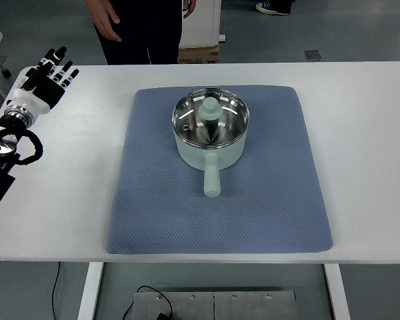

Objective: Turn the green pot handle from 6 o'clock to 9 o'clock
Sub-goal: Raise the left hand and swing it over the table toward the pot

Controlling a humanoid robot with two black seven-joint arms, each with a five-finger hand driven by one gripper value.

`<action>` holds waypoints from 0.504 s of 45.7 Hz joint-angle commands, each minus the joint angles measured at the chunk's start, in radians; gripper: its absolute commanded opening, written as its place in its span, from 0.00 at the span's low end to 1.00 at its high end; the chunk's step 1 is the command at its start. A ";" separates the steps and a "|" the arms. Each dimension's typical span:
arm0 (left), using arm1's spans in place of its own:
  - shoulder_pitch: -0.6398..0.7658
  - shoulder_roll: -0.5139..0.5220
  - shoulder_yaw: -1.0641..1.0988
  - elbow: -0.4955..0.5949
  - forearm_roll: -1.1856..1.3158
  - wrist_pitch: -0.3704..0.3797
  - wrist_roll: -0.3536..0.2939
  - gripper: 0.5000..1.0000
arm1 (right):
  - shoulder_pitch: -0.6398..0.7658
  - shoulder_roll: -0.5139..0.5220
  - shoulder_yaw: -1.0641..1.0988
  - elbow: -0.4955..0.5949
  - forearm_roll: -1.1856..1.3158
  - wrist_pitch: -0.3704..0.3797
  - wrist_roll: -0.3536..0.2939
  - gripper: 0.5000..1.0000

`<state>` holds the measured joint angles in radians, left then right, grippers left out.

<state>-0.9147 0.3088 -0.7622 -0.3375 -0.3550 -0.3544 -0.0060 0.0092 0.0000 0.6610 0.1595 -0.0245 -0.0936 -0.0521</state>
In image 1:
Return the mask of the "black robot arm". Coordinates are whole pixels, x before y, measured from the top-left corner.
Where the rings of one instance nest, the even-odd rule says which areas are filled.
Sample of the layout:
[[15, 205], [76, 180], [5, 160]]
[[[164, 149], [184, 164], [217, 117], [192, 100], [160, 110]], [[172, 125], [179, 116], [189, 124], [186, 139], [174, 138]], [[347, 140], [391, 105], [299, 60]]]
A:
[[43, 155], [41, 140], [29, 128], [40, 115], [47, 114], [58, 104], [79, 74], [78, 69], [69, 72], [72, 61], [56, 70], [66, 52], [66, 47], [48, 50], [40, 62], [26, 72], [5, 103], [0, 117], [0, 202], [15, 181], [10, 170], [16, 165], [36, 162]]

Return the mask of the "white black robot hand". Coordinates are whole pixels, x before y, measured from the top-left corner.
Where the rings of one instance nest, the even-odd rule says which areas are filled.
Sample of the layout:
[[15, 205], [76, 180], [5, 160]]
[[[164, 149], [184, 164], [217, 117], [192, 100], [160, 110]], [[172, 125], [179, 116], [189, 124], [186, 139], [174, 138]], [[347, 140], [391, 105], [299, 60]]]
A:
[[74, 69], [68, 77], [62, 80], [73, 64], [72, 60], [69, 60], [53, 76], [53, 80], [48, 78], [63, 60], [66, 52], [65, 46], [57, 50], [48, 50], [46, 55], [38, 62], [38, 67], [27, 72], [27, 80], [18, 84], [12, 91], [10, 100], [6, 102], [6, 115], [14, 116], [22, 122], [36, 122], [40, 115], [47, 114], [58, 104], [65, 93], [65, 89], [79, 74], [79, 70]]

